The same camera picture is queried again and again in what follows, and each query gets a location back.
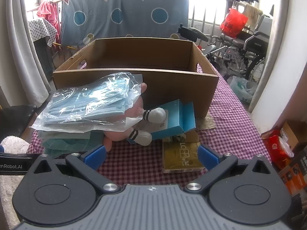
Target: white curtain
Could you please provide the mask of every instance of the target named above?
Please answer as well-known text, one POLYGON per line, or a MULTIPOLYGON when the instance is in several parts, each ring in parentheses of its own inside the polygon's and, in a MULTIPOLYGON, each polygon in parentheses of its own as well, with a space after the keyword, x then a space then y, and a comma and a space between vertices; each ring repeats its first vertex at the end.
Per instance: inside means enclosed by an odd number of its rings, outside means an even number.
POLYGON ((289 6, 289 0, 276 0, 274 4, 274 16, 273 16, 270 41, 266 56, 266 65, 261 80, 259 82, 259 85, 257 87, 257 90, 248 108, 249 112, 252 112, 256 104, 258 103, 259 98, 265 86, 267 85, 269 77, 274 68, 285 31, 287 15, 288 15, 288 6, 289 6))
POLYGON ((19 79, 30 104, 41 106, 51 91, 31 39, 24 0, 6 0, 7 30, 19 79))

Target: pink clothing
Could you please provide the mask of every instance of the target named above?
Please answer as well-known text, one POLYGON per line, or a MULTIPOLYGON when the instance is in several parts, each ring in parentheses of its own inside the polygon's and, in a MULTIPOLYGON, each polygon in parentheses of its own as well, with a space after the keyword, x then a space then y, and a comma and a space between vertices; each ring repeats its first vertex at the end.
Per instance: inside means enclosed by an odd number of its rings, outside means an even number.
POLYGON ((48 22, 51 23, 52 26, 56 28, 56 40, 59 42, 59 23, 57 20, 56 4, 53 4, 50 0, 42 2, 37 10, 37 16, 45 18, 48 22))

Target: white fluffy blanket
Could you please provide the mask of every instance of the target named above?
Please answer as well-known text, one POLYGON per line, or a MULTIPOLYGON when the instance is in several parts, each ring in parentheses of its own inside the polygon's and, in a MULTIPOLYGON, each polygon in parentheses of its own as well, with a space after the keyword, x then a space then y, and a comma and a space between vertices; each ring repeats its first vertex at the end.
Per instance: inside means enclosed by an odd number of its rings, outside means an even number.
MULTIPOLYGON (((6 153, 26 153, 29 144, 23 139, 15 136, 6 137, 1 145, 4 147, 6 153)), ((18 225, 19 220, 14 211, 12 205, 12 196, 20 183, 23 176, 13 176, 13 175, 0 175, 0 202, 2 209, 0 209, 0 226, 1 230, 13 229, 18 225)))

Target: triangular hole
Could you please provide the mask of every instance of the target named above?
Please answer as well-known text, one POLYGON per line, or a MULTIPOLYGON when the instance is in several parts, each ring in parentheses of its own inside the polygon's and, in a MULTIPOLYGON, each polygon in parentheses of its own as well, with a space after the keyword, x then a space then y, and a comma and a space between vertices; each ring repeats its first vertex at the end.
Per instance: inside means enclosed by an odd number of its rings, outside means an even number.
POLYGON ((269 169, 267 168, 267 166, 265 165, 265 163, 261 160, 258 160, 256 162, 256 165, 253 168, 253 172, 263 173, 263 174, 270 174, 271 173, 269 171, 269 169))
POLYGON ((51 168, 47 160, 42 160, 34 171, 35 174, 50 172, 51 168))

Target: blue box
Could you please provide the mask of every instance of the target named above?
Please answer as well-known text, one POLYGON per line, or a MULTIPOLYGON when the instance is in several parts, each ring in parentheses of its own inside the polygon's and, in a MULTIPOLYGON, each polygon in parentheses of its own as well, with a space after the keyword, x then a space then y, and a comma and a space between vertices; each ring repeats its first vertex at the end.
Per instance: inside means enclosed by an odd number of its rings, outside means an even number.
POLYGON ((166 112, 166 119, 163 123, 150 123, 142 120, 135 125, 135 129, 150 132, 152 139, 162 139, 180 135, 196 128, 193 103, 182 104, 177 99, 172 102, 160 105, 166 112))

